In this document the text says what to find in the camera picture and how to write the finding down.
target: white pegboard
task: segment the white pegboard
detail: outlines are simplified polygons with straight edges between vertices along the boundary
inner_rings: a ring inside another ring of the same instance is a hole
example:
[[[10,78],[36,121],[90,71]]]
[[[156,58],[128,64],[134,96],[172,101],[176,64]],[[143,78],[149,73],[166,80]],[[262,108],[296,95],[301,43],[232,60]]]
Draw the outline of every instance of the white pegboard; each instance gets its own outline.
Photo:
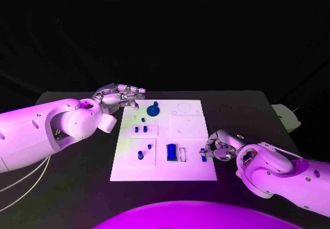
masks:
[[[147,107],[154,101],[160,114],[152,117]],[[110,181],[216,180],[213,159],[203,162],[199,155],[209,137],[201,101],[139,100],[139,105],[139,111],[124,108]],[[144,133],[143,126],[153,132]],[[146,151],[152,141],[154,154]],[[167,161],[167,144],[176,144],[177,162]],[[185,148],[186,162],[180,162],[180,148]],[[137,158],[140,150],[146,151],[143,160]]]

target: black table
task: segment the black table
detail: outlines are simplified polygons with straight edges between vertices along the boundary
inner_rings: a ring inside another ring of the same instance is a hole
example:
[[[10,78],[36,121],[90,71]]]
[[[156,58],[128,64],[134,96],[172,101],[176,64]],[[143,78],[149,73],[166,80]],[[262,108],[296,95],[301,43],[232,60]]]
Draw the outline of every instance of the black table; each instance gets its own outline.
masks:
[[[92,93],[46,92],[38,104],[91,96]],[[222,128],[239,130],[255,142],[267,141],[300,154],[262,92],[147,92],[146,97],[201,100],[209,134]],[[274,195],[271,199],[262,199],[250,191],[235,175],[235,160],[215,160],[218,181],[110,182],[123,109],[114,116],[118,123],[110,134],[97,130],[90,138],[52,156],[35,189],[0,213],[2,228],[91,228],[121,212],[172,200],[226,203],[255,209],[304,228],[329,227],[330,218],[301,209],[284,197]],[[38,165],[0,174],[2,187],[19,180]],[[41,172],[42,169],[2,193],[0,208],[29,190]]]

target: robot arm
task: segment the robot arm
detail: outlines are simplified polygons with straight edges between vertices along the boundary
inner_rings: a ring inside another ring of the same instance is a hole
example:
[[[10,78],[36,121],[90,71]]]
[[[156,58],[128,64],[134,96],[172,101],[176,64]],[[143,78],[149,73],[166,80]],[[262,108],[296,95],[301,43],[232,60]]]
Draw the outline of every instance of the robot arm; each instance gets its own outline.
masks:
[[[248,144],[241,135],[219,130],[199,154],[222,161],[237,157],[237,175],[260,197],[278,194],[298,207],[330,217],[330,163],[300,156],[290,161],[278,151],[293,154],[264,142]]]
[[[110,114],[121,106],[137,110],[136,99],[144,99],[144,92],[113,83],[91,99],[64,99],[0,114],[0,173],[59,152],[88,138],[97,128],[110,133],[117,122]]]

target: black tabletop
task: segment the black tabletop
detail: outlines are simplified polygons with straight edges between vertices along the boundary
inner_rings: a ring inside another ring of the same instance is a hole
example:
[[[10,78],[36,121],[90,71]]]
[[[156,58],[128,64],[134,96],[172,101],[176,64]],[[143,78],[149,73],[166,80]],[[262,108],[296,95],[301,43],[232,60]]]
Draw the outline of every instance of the black tabletop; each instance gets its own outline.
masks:
[[[38,104],[91,96],[92,92],[46,92]],[[222,128],[238,130],[252,141],[267,141],[300,154],[262,92],[147,92],[146,98],[201,100],[209,134]],[[121,212],[172,200],[232,204],[258,210],[304,228],[329,228],[330,218],[301,209],[278,195],[264,199],[250,191],[235,175],[235,160],[215,160],[218,181],[110,182],[123,109],[114,116],[118,123],[110,134],[97,130],[90,138],[52,156],[35,189],[0,213],[2,228],[91,228]],[[2,173],[2,187],[19,180],[39,163]],[[41,172],[42,169],[2,193],[0,209],[29,190]]]

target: white cable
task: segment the white cable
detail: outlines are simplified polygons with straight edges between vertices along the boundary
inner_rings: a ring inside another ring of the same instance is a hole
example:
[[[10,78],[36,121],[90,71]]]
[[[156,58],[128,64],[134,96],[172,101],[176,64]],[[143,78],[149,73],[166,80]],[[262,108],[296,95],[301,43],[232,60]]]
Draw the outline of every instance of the white cable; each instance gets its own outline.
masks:
[[[33,172],[35,172],[35,171],[42,167],[42,165],[45,164],[48,158],[49,158],[49,157],[45,158],[43,162],[42,162],[41,165],[36,167],[36,169],[35,169],[35,170],[20,179],[20,180],[17,180],[10,186],[7,186],[6,188],[3,188],[3,189],[0,190],[0,192],[3,192],[3,191],[7,190],[10,187],[13,187],[25,178],[28,178],[28,177],[33,174]]]
[[[283,151],[284,153],[287,153],[287,154],[290,154],[290,155],[293,155],[293,156],[296,156],[297,158],[300,158],[300,159],[304,159],[301,156],[298,156],[297,154],[294,154],[294,153],[290,153],[288,151],[286,151],[286,150],[283,150],[283,149],[280,149],[280,148],[277,148],[277,147],[274,147],[274,146],[271,146],[274,149],[277,149],[277,150],[280,150],[280,151]]]
[[[48,162],[46,162],[46,166],[45,166],[45,169],[43,169],[43,173],[45,173],[45,171],[46,171],[46,167],[48,167],[48,163],[49,163],[49,160],[51,160],[51,156],[48,157]],[[5,209],[7,209],[26,195],[28,195],[28,193],[30,192],[30,190],[35,188],[35,186],[36,186],[36,184],[38,184],[38,182],[39,182],[39,180],[42,179],[42,176],[43,176],[43,173],[41,174],[41,177],[39,177],[39,179],[38,179],[38,181],[36,181],[36,183],[33,184],[33,186],[30,187],[30,189],[28,190],[28,192],[25,193],[25,195],[7,206],[7,207],[5,207],[2,210],[0,210],[0,212],[5,210]]]

